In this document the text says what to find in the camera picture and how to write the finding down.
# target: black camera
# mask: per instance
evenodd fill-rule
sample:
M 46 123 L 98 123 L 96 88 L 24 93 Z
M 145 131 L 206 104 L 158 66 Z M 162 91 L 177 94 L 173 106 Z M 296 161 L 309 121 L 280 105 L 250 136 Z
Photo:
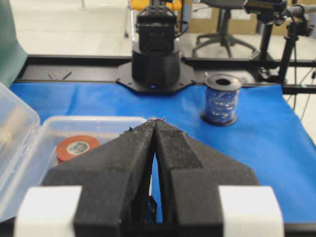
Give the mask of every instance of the black camera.
M 176 15 L 167 6 L 148 6 L 137 16 L 140 50 L 172 51 L 176 23 Z
M 281 18 L 286 11 L 287 0 L 248 0 L 244 6 L 247 13 L 257 14 L 259 21 L 265 24 L 284 22 Z

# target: green panel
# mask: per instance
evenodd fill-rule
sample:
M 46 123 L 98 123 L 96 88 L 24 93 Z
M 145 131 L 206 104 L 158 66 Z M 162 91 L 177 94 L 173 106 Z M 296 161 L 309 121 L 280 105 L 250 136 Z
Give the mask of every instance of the green panel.
M 26 58 L 27 54 L 16 39 L 9 0 L 0 0 L 0 82 L 10 87 Z

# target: blue wire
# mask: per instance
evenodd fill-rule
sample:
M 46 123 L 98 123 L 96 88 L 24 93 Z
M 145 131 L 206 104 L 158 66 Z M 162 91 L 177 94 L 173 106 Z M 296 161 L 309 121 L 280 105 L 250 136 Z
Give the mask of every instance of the blue wire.
M 210 87 L 206 90 L 206 118 L 218 124 L 227 124 L 235 118 L 239 90 L 219 91 Z

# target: office chair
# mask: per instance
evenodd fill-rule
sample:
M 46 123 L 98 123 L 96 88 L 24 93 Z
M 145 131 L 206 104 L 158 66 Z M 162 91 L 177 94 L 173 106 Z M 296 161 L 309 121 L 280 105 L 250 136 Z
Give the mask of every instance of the office chair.
M 197 57 L 197 50 L 203 48 L 209 44 L 220 43 L 221 46 L 225 47 L 228 56 L 232 58 L 231 46 L 235 44 L 243 45 L 247 48 L 252 49 L 253 52 L 257 51 L 252 45 L 236 39 L 234 36 L 230 35 L 228 32 L 229 20 L 231 18 L 231 10 L 233 9 L 243 9 L 245 0 L 201 0 L 200 2 L 207 4 L 211 7 L 217 7 L 225 10 L 224 19 L 222 26 L 217 34 L 206 34 L 197 37 L 197 46 L 193 49 L 193 57 Z M 209 40 L 201 43 L 201 39 L 208 38 Z

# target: blue tablecloth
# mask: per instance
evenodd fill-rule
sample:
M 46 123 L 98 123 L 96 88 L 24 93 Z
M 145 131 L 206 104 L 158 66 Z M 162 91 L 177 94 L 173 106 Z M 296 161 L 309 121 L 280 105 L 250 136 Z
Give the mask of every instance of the blue tablecloth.
M 37 111 L 41 122 L 56 115 L 166 118 L 252 167 L 262 185 L 273 187 L 285 222 L 316 222 L 316 149 L 279 86 L 242 89 L 237 122 L 229 127 L 200 119 L 204 86 L 170 96 L 136 95 L 121 85 L 95 83 L 16 83 L 11 89 Z M 159 201 L 156 167 L 155 162 L 153 195 Z

